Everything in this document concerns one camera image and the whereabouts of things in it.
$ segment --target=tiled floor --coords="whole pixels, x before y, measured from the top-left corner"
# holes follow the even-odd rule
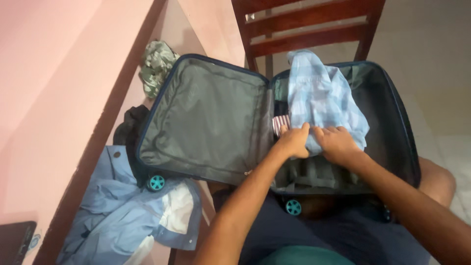
[[[456,178],[451,210],[471,224],[471,1],[388,0],[368,60],[391,76],[420,156]],[[312,48],[324,63],[351,61],[357,42]],[[264,71],[264,59],[258,60]],[[289,68],[275,54],[274,74]]]

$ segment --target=green shirt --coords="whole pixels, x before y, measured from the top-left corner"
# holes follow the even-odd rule
[[[259,265],[354,265],[339,253],[324,248],[289,246],[264,258]]]

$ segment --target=teal wheel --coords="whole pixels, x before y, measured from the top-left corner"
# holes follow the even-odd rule
[[[155,175],[147,181],[147,188],[150,191],[159,191],[165,185],[165,179],[162,176]]]
[[[291,215],[299,215],[301,213],[301,204],[297,200],[291,199],[286,203],[286,211]]]

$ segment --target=open suitcase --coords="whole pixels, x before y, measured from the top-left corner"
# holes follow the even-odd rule
[[[368,120],[365,152],[417,187],[420,168],[414,137],[388,74],[372,62],[331,66],[340,68]],[[138,161],[164,177],[240,184],[276,141],[272,118],[288,114],[288,77],[289,70],[268,80],[205,56],[181,56],[141,132]],[[288,160],[271,189],[284,195],[371,193],[355,175],[322,156]]]

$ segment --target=light blue checkered shirt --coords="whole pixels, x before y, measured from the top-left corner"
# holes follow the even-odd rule
[[[324,66],[312,51],[288,52],[291,64],[288,107],[292,128],[304,122],[321,128],[344,126],[362,150],[370,130],[365,115],[355,104],[350,86],[337,67]],[[311,156],[322,149],[310,134],[306,148]]]

